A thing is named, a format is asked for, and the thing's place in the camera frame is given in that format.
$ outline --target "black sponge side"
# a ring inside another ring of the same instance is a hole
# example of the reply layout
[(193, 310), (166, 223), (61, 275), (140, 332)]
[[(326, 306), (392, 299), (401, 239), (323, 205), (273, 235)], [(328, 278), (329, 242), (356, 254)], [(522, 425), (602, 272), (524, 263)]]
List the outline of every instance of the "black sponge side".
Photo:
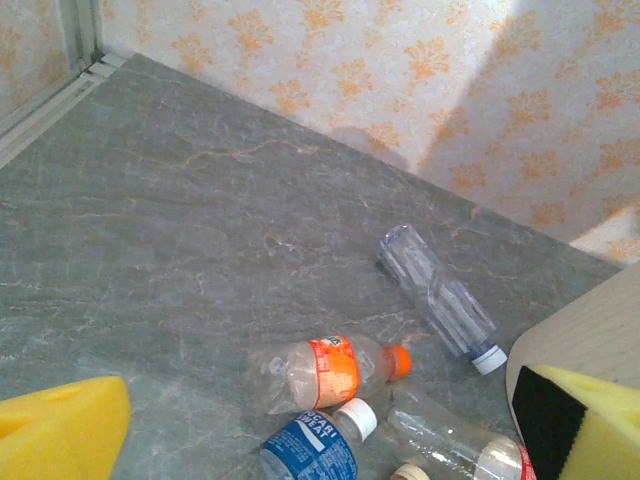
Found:
[(586, 407), (529, 367), (522, 367), (511, 400), (538, 480), (556, 480), (569, 456)]

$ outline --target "white cap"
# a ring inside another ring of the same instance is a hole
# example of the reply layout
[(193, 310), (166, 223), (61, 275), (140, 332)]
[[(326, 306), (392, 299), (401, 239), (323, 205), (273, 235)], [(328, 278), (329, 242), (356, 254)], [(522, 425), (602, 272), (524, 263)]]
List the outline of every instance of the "white cap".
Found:
[(396, 473), (394, 475), (402, 477), (405, 480), (429, 480), (429, 475), (424, 473), (421, 468), (418, 468), (415, 465), (411, 465), (410, 463), (405, 463), (398, 470), (396, 470)]
[(373, 432), (378, 426), (376, 414), (367, 402), (360, 400), (359, 398), (349, 400), (338, 409), (338, 412), (344, 413), (347, 417), (353, 420), (353, 423), (356, 424), (360, 431), (362, 441), (371, 435), (371, 432)]
[(484, 352), (478, 358), (474, 358), (471, 363), (478, 369), (482, 375), (493, 372), (496, 368), (507, 361), (507, 356), (502, 349), (494, 345)]

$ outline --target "bottle cap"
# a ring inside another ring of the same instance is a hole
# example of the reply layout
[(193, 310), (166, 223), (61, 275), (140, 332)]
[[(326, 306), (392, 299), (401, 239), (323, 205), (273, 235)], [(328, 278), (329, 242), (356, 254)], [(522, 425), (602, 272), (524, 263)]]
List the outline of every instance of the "bottle cap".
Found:
[(406, 463), (396, 470), (395, 475), (405, 480), (429, 480), (429, 476), (421, 468)]
[(378, 426), (378, 420), (376, 414), (371, 407), (364, 400), (354, 398), (345, 403), (338, 409), (338, 412), (342, 412), (356, 424), (360, 431), (360, 436), (364, 442), (366, 438), (371, 435)]
[(471, 360), (471, 363), (478, 369), (482, 375), (493, 372), (496, 368), (507, 361), (507, 356), (502, 349), (494, 345), (478, 358)]
[(411, 355), (402, 345), (385, 345), (383, 350), (391, 359), (391, 376), (389, 380), (405, 377), (411, 370)]

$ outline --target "water bottle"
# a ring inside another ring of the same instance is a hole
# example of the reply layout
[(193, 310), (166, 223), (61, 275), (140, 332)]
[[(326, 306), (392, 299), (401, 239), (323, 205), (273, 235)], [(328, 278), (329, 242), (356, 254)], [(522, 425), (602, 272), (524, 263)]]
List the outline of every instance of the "water bottle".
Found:
[(356, 480), (357, 448), (376, 428), (376, 415), (354, 398), (332, 416), (303, 412), (262, 444), (260, 464), (267, 480)]
[(401, 345), (331, 335), (251, 352), (244, 382), (255, 411), (278, 414), (370, 397), (410, 368), (411, 357)]
[(510, 438), (458, 418), (411, 382), (373, 399), (376, 436), (403, 462), (433, 478), (535, 480), (526, 449)]
[(385, 235), (379, 258), (455, 356), (469, 354), (483, 375), (507, 360), (489, 338), (494, 323), (411, 225)]
[(429, 476), (420, 467), (405, 463), (389, 480), (429, 480)]

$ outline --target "blue label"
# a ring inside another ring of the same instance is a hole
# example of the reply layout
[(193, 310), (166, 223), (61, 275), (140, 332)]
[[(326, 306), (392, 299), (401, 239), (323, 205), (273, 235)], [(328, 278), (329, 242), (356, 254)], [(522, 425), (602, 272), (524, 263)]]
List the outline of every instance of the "blue label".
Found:
[(324, 415), (301, 413), (264, 442), (296, 480), (356, 480), (353, 452), (336, 426)]

